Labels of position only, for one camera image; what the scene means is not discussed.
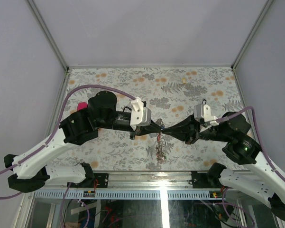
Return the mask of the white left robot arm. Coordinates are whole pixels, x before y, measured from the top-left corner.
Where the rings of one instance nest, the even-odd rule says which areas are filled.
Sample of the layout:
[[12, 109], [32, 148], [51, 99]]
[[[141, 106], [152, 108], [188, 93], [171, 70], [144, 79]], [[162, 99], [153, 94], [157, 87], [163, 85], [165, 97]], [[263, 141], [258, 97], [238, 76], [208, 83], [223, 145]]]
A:
[[146, 102], [136, 98], [130, 111], [116, 110], [117, 97], [109, 91], [100, 91], [88, 100], [87, 106], [65, 118], [53, 136], [49, 136], [22, 155], [4, 157], [11, 189], [28, 193], [45, 185], [69, 185], [72, 188], [95, 188], [97, 181], [91, 165], [85, 162], [69, 167], [57, 167], [50, 162], [68, 150], [75, 149], [99, 136], [99, 129], [112, 129], [136, 136], [159, 133], [162, 128], [151, 120]]

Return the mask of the large metal keyring with keys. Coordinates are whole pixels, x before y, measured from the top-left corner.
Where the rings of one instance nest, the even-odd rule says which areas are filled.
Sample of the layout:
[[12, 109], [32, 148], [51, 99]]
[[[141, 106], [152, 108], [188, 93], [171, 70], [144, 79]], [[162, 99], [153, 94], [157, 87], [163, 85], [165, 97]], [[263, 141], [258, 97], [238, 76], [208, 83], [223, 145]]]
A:
[[[160, 127], [161, 130], [165, 128], [165, 124], [161, 118], [157, 119], [155, 123]], [[156, 137], [156, 160], [158, 163], [162, 164], [165, 163], [166, 158], [166, 151], [165, 151], [165, 141], [163, 139], [162, 132], [157, 133]]]

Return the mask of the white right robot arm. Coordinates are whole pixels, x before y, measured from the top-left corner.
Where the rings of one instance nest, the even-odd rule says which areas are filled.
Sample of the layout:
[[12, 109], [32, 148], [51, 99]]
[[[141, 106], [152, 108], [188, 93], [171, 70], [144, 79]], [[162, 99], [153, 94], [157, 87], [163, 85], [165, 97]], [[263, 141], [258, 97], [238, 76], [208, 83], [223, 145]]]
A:
[[262, 182], [240, 176], [216, 162], [206, 174], [207, 183], [211, 187], [239, 190], [262, 202], [276, 217], [285, 221], [285, 173], [269, 161], [262, 146], [247, 135], [250, 128], [242, 114], [227, 112], [222, 118], [209, 116], [202, 119], [191, 115], [162, 133], [186, 144], [198, 140], [225, 142], [222, 151], [227, 158], [253, 172]]

